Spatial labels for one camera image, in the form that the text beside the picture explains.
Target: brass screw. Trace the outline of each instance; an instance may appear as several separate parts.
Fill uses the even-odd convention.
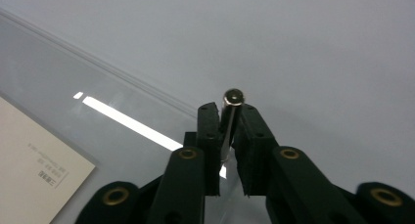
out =
[[[383,189],[383,188],[374,188],[370,191],[370,195],[375,198],[378,202],[389,206],[401,206],[402,198],[397,196],[395,193]]]
[[[284,149],[280,152],[282,157],[289,158],[289,159],[296,159],[300,157],[300,154],[292,149]]]
[[[194,150],[191,150],[191,149],[182,150],[180,151],[179,155],[180,157],[185,158],[185,159],[191,159],[191,158],[198,156],[198,154]]]
[[[107,191],[103,196],[103,203],[109,206],[125,202],[129,197],[129,192],[123,187],[116,187]]]

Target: white surface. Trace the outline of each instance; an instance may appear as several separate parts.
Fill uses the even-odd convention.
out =
[[[415,0],[0,0],[194,114],[238,87],[335,184],[415,197]]]
[[[0,98],[0,223],[50,223],[94,169]]]

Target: black plastic part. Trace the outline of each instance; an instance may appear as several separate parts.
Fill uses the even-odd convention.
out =
[[[140,188],[134,211],[131,213],[130,223],[140,224],[147,222],[161,179],[162,176]]]
[[[266,163],[278,146],[258,110],[243,105],[232,147],[238,161],[238,173],[245,195],[265,196],[271,177]]]
[[[270,167],[275,184],[270,187],[267,198],[277,203],[284,200],[296,223],[367,223],[302,151],[291,147],[275,148]],[[278,209],[273,212],[279,216]],[[278,218],[272,221],[279,223]]]
[[[377,182],[364,183],[358,187],[356,199],[358,209],[370,223],[415,223],[415,201],[396,188]]]
[[[114,204],[119,200],[117,190],[127,191],[125,201]],[[131,222],[135,203],[139,194],[138,188],[127,182],[113,182],[95,193],[89,203],[82,209],[76,224],[127,224]]]
[[[223,135],[219,133],[219,115],[215,103],[199,107],[196,138],[196,146],[205,153],[206,195],[219,196],[220,152]]]
[[[147,224],[202,224],[205,213],[204,152],[186,147],[171,154]]]

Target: metal pin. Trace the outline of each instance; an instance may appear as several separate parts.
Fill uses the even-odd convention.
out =
[[[244,93],[239,89],[230,89],[223,95],[223,107],[219,128],[220,132],[225,135],[221,151],[222,161],[228,158],[229,146],[232,143],[244,102]]]

